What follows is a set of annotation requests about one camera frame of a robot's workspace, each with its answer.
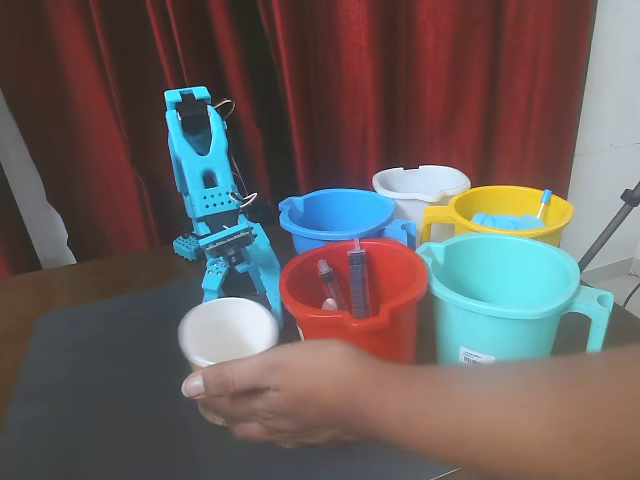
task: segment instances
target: white wall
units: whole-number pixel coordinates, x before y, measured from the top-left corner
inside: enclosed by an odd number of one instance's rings
[[[640,181],[640,1],[600,0],[596,13],[569,201],[575,215],[561,247],[579,259]],[[633,257],[635,209],[587,270]]]
[[[67,230],[47,201],[42,180],[0,91],[0,163],[42,268],[75,263]]]

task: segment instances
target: teal jug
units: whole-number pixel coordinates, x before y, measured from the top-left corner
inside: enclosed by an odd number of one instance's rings
[[[425,243],[438,363],[485,364],[545,357],[560,317],[591,318],[588,352],[599,352],[613,295],[580,285],[566,252],[510,235],[470,234]]]

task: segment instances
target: white paper cup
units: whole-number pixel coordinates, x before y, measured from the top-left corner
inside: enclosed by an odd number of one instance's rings
[[[178,326],[178,342],[195,372],[209,365],[248,357],[278,342],[278,322],[265,307],[246,298],[225,297],[192,308]],[[224,419],[199,405],[216,425]]]

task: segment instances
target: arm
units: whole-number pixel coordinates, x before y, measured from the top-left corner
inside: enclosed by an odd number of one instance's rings
[[[183,391],[247,440],[374,439],[507,478],[626,479],[640,478],[639,373],[640,347],[426,367],[308,341],[209,367]]]
[[[367,436],[507,478],[640,478],[640,347],[384,376]]]

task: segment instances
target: hand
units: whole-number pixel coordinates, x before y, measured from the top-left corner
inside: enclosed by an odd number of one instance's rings
[[[385,365],[343,342],[309,340],[202,369],[182,391],[244,440],[285,447],[352,440],[361,399]]]

